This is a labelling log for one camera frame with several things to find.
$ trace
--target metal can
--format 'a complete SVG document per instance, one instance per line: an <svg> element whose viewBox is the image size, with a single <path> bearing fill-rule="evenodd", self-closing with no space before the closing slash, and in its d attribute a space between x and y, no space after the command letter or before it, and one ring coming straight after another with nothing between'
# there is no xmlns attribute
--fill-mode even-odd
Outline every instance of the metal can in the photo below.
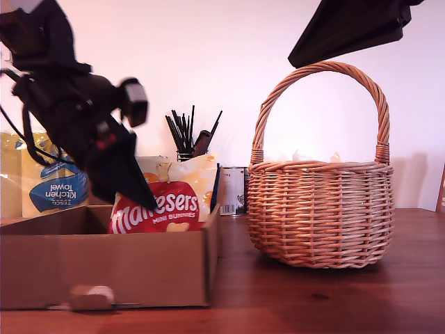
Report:
<svg viewBox="0 0 445 334"><path fill-rule="evenodd" d="M221 216L236 217L245 214L244 175L245 167L222 167L225 190L220 208Z"/></svg>
<svg viewBox="0 0 445 334"><path fill-rule="evenodd" d="M249 168L244 168L244 210L245 212L248 211L248 204L249 204L249 182L250 182L250 174L249 174Z"/></svg>

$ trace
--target wooden table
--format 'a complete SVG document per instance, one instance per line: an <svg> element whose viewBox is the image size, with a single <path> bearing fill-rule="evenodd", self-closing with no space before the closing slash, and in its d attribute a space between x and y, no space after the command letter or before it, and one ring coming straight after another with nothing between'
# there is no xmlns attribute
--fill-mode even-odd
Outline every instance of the wooden table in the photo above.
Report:
<svg viewBox="0 0 445 334"><path fill-rule="evenodd" d="M1 334L445 333L445 215L396 212L383 260L297 269L252 247L244 218L222 220L212 308L2 312Z"/></svg>

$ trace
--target red packaging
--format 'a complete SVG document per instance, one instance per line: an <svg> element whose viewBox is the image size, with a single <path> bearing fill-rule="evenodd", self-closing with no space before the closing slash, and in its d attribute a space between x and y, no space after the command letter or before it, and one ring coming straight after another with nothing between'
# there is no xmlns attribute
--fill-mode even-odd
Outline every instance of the red packaging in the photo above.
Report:
<svg viewBox="0 0 445 334"><path fill-rule="evenodd" d="M215 180L214 158L202 156L183 163L155 163L144 169L151 171L145 174L158 209L151 212L118 193L108 232L199 231L210 213L212 192L208 190L213 189Z"/></svg>

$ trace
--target maltesers logo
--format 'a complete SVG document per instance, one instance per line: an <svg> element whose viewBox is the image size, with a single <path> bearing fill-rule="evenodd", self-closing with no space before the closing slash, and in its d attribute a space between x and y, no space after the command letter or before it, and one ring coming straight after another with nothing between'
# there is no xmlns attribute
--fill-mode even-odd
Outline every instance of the maltesers logo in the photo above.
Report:
<svg viewBox="0 0 445 334"><path fill-rule="evenodd" d="M110 233L179 232L199 230L200 206L185 182L151 183L158 208L153 212L121 196L113 208Z"/></svg>

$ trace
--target wicker basket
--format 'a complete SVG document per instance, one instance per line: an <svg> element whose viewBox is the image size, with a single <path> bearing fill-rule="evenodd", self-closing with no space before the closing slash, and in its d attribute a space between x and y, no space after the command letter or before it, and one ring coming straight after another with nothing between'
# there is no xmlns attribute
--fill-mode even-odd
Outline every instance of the wicker basket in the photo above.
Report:
<svg viewBox="0 0 445 334"><path fill-rule="evenodd" d="M311 73L347 74L378 109L375 161L263 162L264 128L277 98ZM362 268L385 253L394 224L388 104L380 87L354 66L320 62L285 78L261 105L249 166L248 227L255 247L295 267Z"/></svg>

